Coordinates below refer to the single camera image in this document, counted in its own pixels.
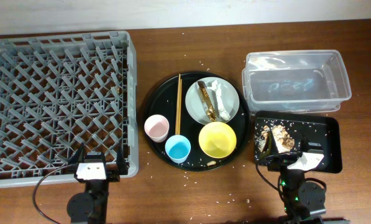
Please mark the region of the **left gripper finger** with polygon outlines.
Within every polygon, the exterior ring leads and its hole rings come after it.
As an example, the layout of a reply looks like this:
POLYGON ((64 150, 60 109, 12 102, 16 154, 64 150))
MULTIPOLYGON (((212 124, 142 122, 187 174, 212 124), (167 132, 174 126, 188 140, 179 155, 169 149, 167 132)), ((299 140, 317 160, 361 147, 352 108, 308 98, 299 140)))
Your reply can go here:
POLYGON ((85 157, 85 144, 81 143, 80 147, 76 150, 74 155, 72 155, 69 158, 68 165, 69 168, 68 170, 77 170, 78 164, 82 163, 84 161, 85 157))
POLYGON ((127 175, 129 172, 129 146, 119 143, 117 147, 116 165, 120 175, 127 175))

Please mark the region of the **pink plastic cup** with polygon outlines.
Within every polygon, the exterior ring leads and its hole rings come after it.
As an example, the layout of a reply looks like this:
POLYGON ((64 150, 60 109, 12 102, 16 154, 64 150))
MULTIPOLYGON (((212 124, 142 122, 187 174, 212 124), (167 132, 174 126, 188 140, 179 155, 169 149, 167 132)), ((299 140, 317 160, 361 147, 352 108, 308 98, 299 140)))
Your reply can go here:
POLYGON ((154 142, 164 142, 168 136, 170 124, 166 117, 160 114, 149 116, 144 123, 144 131, 154 142))

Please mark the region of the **yellow plastic bowl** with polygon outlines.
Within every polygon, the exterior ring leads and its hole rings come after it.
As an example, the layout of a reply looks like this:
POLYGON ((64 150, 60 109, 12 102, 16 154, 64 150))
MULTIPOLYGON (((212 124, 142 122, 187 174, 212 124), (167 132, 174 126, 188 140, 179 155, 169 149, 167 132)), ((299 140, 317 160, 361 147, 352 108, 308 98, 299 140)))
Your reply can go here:
POLYGON ((226 123, 212 122, 199 132, 201 150, 209 157, 222 159, 232 154, 236 148, 237 136, 226 123))

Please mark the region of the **white tissue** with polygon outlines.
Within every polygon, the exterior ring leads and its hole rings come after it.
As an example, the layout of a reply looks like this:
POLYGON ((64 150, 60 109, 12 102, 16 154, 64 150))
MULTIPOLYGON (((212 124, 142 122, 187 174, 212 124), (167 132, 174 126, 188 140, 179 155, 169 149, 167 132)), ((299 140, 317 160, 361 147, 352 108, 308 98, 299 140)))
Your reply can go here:
POLYGON ((218 106, 218 112, 219 112, 219 116, 225 120, 225 121, 229 121, 230 119, 230 114, 227 112, 227 110, 225 109, 225 106, 222 102, 222 90, 221 90, 221 84, 215 80, 211 83, 211 87, 210 87, 210 90, 212 90, 214 93, 215 93, 215 96, 216 96, 216 102, 217 102, 217 106, 218 106))

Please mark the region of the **light blue plastic cup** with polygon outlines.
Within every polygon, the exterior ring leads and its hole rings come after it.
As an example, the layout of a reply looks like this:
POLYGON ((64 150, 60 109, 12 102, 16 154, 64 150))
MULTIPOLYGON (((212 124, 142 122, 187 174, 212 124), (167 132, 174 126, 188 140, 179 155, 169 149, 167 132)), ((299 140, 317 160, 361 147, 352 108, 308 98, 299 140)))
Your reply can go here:
POLYGON ((177 164, 186 161, 191 151, 190 141, 182 135, 173 135, 165 143, 167 156, 177 164))

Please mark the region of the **wooden chopstick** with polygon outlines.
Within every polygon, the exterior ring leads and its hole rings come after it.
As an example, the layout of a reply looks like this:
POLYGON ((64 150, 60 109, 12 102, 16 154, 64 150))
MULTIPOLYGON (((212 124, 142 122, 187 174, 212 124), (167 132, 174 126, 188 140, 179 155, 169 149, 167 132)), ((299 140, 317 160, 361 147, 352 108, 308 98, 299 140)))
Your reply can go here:
POLYGON ((177 95, 177 108, 176 108, 176 135, 180 134, 181 126, 181 99, 182 99, 182 79, 179 76, 178 80, 178 95, 177 95))
POLYGON ((176 117, 175 117, 175 135, 179 134, 181 116, 181 74, 178 74, 178 88, 176 96, 176 117))

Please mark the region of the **grey round plate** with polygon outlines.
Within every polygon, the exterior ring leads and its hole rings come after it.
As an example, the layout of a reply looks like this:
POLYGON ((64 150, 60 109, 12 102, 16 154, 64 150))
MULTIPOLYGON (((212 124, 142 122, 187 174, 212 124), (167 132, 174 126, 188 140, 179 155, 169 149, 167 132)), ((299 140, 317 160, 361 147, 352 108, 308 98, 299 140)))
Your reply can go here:
POLYGON ((229 121, 232 120, 238 112, 240 106, 239 95, 237 94, 236 89, 228 81, 216 77, 200 78, 199 80, 191 83, 191 86, 186 92, 185 97, 186 110, 188 111, 189 115, 200 124, 208 124, 211 121, 207 117, 206 112, 202 106, 201 98, 199 97, 198 93, 198 87, 196 83, 197 81, 203 81, 206 85, 211 103, 213 104, 216 113, 216 121, 223 123, 229 122, 223 120, 219 116, 215 93, 210 90, 211 83, 215 80, 217 80, 221 84, 222 102, 225 106, 225 109, 231 116, 229 121))

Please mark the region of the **gold brown snack wrapper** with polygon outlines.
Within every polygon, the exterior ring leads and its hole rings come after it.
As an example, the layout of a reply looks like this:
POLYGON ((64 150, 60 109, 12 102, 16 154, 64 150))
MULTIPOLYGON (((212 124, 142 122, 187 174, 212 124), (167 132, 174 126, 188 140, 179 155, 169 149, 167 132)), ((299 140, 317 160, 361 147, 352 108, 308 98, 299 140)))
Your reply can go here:
POLYGON ((216 121, 216 113, 214 110, 214 106, 211 103, 211 99, 209 97, 206 85, 203 81, 197 81, 198 93, 199 97, 201 98, 202 106, 206 112, 207 117, 210 121, 216 121))

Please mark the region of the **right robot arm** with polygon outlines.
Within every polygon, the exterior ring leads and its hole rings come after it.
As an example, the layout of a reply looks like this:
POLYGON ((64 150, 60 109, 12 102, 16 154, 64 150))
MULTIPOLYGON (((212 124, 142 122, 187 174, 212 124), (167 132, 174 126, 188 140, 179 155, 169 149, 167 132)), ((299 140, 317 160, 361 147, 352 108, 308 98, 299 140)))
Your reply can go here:
POLYGON ((329 130, 334 135, 328 147, 323 148, 311 142, 306 136, 300 141, 298 150, 284 146, 293 139, 287 134, 279 134, 282 142, 276 142, 272 129, 264 129, 257 140, 259 157, 255 162, 258 175, 280 196, 287 216, 280 217, 280 223, 323 223, 321 215, 326 213, 324 206, 327 185, 315 178, 306 178, 311 170, 339 173, 342 170, 341 142, 339 130, 329 130))

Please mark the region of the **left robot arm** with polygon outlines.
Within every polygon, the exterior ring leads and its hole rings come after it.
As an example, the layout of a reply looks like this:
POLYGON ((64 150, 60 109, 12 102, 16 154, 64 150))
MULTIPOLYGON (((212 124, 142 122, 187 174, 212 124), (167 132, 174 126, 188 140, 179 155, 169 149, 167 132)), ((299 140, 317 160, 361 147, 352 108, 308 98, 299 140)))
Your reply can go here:
POLYGON ((81 144, 68 161, 74 178, 85 185, 85 190, 75 194, 67 204, 67 214, 72 223, 106 223, 109 184, 120 181, 128 174, 123 151, 117 151, 116 168, 106 168, 106 157, 101 152, 85 152, 81 144))

